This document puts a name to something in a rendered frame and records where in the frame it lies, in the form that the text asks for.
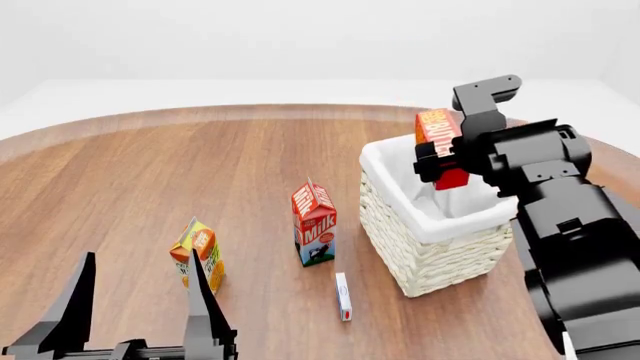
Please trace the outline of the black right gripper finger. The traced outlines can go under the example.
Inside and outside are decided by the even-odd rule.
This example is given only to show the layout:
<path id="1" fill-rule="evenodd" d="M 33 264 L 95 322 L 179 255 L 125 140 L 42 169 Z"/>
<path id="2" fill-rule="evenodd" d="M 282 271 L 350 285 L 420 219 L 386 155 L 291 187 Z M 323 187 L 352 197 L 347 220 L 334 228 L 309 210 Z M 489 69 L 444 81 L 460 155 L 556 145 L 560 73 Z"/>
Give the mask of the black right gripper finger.
<path id="1" fill-rule="evenodd" d="M 497 104 L 510 101 L 522 86 L 520 77 L 509 74 L 453 87 L 452 107 L 463 113 L 463 140 L 506 128 L 506 117 Z"/>
<path id="2" fill-rule="evenodd" d="M 458 155 L 439 155 L 434 142 L 415 146 L 414 173 L 424 183 L 467 183 L 469 173 L 460 164 Z"/>

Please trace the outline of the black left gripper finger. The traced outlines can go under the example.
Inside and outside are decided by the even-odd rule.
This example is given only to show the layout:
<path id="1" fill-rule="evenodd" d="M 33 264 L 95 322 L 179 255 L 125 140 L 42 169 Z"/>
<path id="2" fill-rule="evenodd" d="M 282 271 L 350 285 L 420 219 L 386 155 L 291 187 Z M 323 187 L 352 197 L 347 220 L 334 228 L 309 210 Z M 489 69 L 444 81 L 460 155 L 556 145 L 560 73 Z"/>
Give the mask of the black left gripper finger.
<path id="1" fill-rule="evenodd" d="M 189 259 L 189 314 L 183 347 L 185 360 L 237 360 L 237 331 L 224 317 L 210 289 L 197 251 Z"/>
<path id="2" fill-rule="evenodd" d="M 84 254 L 68 283 L 31 329 L 4 347 L 5 356 L 62 356 L 84 350 L 89 341 L 96 260 Z"/>

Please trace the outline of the red orange butter box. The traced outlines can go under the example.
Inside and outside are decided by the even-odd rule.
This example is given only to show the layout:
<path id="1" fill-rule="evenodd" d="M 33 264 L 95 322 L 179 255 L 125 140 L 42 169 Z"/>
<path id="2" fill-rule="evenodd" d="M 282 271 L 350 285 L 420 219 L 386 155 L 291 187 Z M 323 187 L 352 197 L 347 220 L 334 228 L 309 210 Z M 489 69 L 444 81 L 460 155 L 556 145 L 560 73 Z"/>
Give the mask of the red orange butter box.
<path id="1" fill-rule="evenodd" d="M 415 143 L 434 142 L 439 155 L 453 154 L 452 141 L 461 136 L 459 125 L 447 109 L 427 110 L 416 115 Z M 467 183 L 432 183 L 436 191 L 463 187 Z"/>

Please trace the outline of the white cloth basket lining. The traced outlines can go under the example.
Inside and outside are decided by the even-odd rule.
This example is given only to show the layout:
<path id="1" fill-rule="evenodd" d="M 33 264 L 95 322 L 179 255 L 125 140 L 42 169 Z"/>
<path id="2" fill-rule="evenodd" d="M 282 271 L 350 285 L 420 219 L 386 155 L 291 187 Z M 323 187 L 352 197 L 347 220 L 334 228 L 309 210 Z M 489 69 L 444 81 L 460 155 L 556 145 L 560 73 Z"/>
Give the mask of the white cloth basket lining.
<path id="1" fill-rule="evenodd" d="M 470 175 L 466 185 L 441 191 L 432 182 L 421 182 L 414 173 L 414 146 L 411 134 L 368 143 L 359 162 L 383 205 L 418 242 L 444 242 L 515 217 L 517 198 L 498 197 L 498 189 L 481 176 Z"/>

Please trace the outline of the white wicker basket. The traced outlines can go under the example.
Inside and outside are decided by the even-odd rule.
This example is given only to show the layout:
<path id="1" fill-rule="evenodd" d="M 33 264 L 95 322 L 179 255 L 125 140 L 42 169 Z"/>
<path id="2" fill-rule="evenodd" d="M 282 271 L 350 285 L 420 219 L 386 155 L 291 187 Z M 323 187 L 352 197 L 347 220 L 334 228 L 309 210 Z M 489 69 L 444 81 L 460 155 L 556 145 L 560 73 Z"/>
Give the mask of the white wicker basket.
<path id="1" fill-rule="evenodd" d="M 444 242 L 422 244 L 382 203 L 364 170 L 360 221 L 373 247 L 405 296 L 414 298 L 484 275 L 513 240 L 510 221 Z"/>

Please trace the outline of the small white cream cheese box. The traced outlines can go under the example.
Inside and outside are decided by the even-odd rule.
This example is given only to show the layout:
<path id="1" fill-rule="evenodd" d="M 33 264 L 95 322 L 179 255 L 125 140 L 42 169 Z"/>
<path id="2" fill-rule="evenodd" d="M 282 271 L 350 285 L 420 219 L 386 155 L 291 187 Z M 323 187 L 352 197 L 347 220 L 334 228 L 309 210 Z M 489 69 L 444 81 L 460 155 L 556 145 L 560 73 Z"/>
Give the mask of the small white cream cheese box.
<path id="1" fill-rule="evenodd" d="M 352 319 L 353 312 L 346 275 L 344 272 L 337 272 L 335 274 L 335 285 L 340 318 L 343 322 L 350 321 Z"/>

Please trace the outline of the orange juice carton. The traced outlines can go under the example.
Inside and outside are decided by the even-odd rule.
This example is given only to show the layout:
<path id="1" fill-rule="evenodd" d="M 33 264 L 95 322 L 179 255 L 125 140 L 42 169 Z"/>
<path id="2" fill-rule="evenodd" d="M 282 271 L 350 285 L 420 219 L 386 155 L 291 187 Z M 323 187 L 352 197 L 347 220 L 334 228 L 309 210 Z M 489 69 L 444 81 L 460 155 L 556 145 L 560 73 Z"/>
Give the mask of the orange juice carton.
<path id="1" fill-rule="evenodd" d="M 212 293 L 217 293 L 225 275 L 219 243 L 214 231 L 193 217 L 184 228 L 169 254 L 184 287 L 188 287 L 189 258 L 195 249 Z"/>

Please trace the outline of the red white milk carton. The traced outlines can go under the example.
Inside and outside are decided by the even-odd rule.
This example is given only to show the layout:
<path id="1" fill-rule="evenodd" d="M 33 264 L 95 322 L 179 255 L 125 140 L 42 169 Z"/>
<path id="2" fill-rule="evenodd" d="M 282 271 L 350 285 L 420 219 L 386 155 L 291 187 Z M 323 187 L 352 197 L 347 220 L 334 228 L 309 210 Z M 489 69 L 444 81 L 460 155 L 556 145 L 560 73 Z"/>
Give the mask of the red white milk carton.
<path id="1" fill-rule="evenodd" d="M 307 179 L 291 196 L 296 252 L 304 267 L 333 260 L 337 211 L 325 188 Z"/>

